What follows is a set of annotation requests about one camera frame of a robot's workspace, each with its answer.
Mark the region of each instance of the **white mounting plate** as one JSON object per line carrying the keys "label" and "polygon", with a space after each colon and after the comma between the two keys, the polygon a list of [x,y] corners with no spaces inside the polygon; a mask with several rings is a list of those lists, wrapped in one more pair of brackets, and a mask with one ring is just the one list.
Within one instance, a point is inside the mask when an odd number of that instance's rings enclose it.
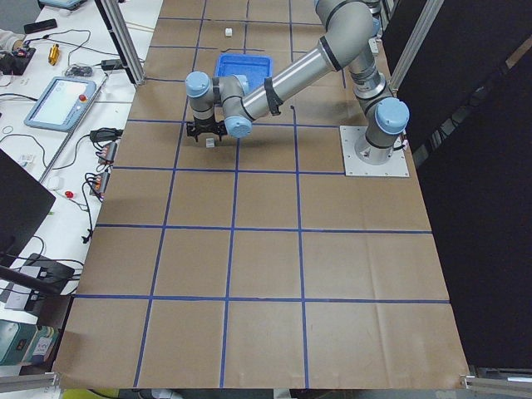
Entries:
{"label": "white mounting plate", "polygon": [[[392,157],[384,165],[369,165],[358,158],[355,154],[355,143],[358,137],[366,133],[366,129],[367,126],[340,126],[346,176],[410,177],[404,150],[393,151]],[[399,145],[401,145],[401,137],[397,138],[395,147]]]}

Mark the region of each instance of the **white desk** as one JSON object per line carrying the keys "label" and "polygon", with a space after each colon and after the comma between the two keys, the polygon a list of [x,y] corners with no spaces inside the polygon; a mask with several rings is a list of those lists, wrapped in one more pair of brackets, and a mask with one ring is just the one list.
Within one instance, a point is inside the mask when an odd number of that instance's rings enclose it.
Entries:
{"label": "white desk", "polygon": [[[139,58],[145,59],[151,41],[152,30],[155,27],[162,0],[130,0],[121,4],[121,11],[124,19],[130,26],[130,34]],[[100,13],[96,4],[90,0],[82,4],[77,10],[68,12],[59,10],[54,7],[45,7],[39,15],[38,21],[55,18],[57,28],[28,35],[27,39],[42,37],[45,34],[54,32],[64,32],[69,29],[87,29],[91,31],[91,39],[85,44],[86,47],[94,48],[102,52],[116,54],[115,46],[111,40],[109,32],[101,20]],[[69,32],[62,35],[52,36],[53,39],[62,42],[71,42],[75,44],[83,43],[87,38],[86,32]],[[0,93],[13,92],[38,98],[54,76],[61,76],[67,68],[68,52],[75,46],[60,44],[61,56],[55,66],[47,62],[48,53],[53,42],[48,40],[39,40],[31,43],[35,47],[36,53],[26,69],[23,76],[15,76],[12,83],[7,87],[1,87]],[[92,52],[83,48],[75,51],[71,56],[71,63],[95,65],[101,60],[118,58],[118,56],[104,55],[98,52]],[[104,72],[95,68],[95,75],[91,78],[97,84],[100,84],[105,75]],[[0,85],[9,82],[8,76],[0,78]],[[75,145],[77,140],[83,135],[87,135],[90,130],[100,127],[115,127],[122,129],[127,120],[129,109],[135,87],[129,82],[126,73],[123,70],[111,73],[104,87],[101,89],[95,103],[87,112],[82,123],[76,128],[68,146],[62,152],[61,156],[55,163],[55,167],[69,164],[75,154]],[[5,135],[2,129],[7,128],[12,133],[32,135],[46,149],[46,162],[49,162],[63,141],[66,133],[58,131],[48,131],[42,129],[33,129],[23,124],[23,120],[33,106],[32,101],[16,100],[7,101],[6,97],[0,97],[0,139]],[[32,166],[27,170],[37,180],[44,171],[42,164],[42,150],[35,142],[28,137],[14,136],[7,138],[0,144],[0,148],[7,152],[14,160],[17,160],[22,154],[35,155]],[[78,259],[84,261],[88,244],[83,244],[81,236],[86,235],[89,226],[87,212],[81,212],[80,209],[67,200],[63,193],[70,190],[75,193],[74,200],[83,203],[81,194],[81,184],[86,172],[95,172],[97,167],[97,158],[94,147],[88,138],[84,139],[78,146],[76,163],[64,170],[52,171],[45,179],[44,185],[53,176],[60,176],[64,180],[64,185],[57,192],[56,202],[52,207],[52,215],[47,216],[37,235],[42,237],[46,243],[44,255],[50,259]],[[100,211],[100,202],[92,196],[88,197],[91,208],[93,224],[96,223],[97,215]],[[26,257],[31,253],[38,253],[41,244],[33,239],[21,253]],[[23,264],[22,260],[13,263],[13,267]],[[73,268],[79,268],[79,265],[69,264]],[[5,287],[4,282],[0,282],[0,287]],[[64,293],[71,292],[76,287],[77,282],[70,282],[64,289]],[[35,323],[36,318],[24,312],[13,312],[3,308],[0,304],[0,318],[16,320],[25,323]],[[20,367],[0,367],[0,376],[17,375]]]}

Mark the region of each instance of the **yellow-green object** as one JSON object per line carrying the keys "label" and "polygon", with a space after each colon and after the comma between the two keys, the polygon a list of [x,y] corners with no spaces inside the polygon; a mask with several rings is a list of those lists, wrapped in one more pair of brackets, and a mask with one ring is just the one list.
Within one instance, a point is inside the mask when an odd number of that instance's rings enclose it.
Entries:
{"label": "yellow-green object", "polygon": [[[94,391],[106,397],[118,397],[118,389],[95,389]],[[98,399],[99,396],[87,389],[66,389],[63,399]]]}

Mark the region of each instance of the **blue object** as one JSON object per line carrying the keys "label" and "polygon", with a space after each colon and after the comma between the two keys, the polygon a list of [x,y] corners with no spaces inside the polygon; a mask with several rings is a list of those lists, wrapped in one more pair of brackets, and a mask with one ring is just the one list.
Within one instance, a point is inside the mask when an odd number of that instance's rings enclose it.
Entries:
{"label": "blue object", "polygon": [[249,90],[252,91],[264,84],[264,78],[273,75],[273,60],[268,56],[221,54],[216,62],[214,75],[245,75]]}
{"label": "blue object", "polygon": [[379,30],[381,29],[381,22],[373,18],[373,36],[376,36],[379,33]]}
{"label": "blue object", "polygon": [[197,98],[209,91],[210,78],[205,72],[191,72],[185,80],[186,95]]}
{"label": "blue object", "polygon": [[388,135],[399,135],[410,119],[408,106],[395,97],[388,97],[379,102],[375,111],[375,120]]}
{"label": "blue object", "polygon": [[242,90],[244,91],[244,95],[248,94],[249,93],[248,77],[245,75],[234,75],[234,77],[236,77],[239,80],[240,85],[242,86]]}
{"label": "blue object", "polygon": [[73,10],[86,0],[41,0],[41,3],[45,6],[52,6],[57,8],[66,8],[67,10]]}
{"label": "blue object", "polygon": [[251,121],[242,116],[230,116],[225,118],[225,128],[228,133],[237,139],[247,136],[251,133]]}
{"label": "blue object", "polygon": [[50,131],[73,131],[96,98],[96,83],[57,76],[41,94],[24,124]]}

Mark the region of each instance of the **blue plastic bin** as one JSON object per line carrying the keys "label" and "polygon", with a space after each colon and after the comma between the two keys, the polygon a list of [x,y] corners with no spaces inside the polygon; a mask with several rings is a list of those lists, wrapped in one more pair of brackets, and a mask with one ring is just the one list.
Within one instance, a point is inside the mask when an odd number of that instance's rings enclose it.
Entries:
{"label": "blue plastic bin", "polygon": [[268,56],[249,54],[221,54],[216,62],[216,76],[245,75],[253,91],[273,75],[273,60]]}

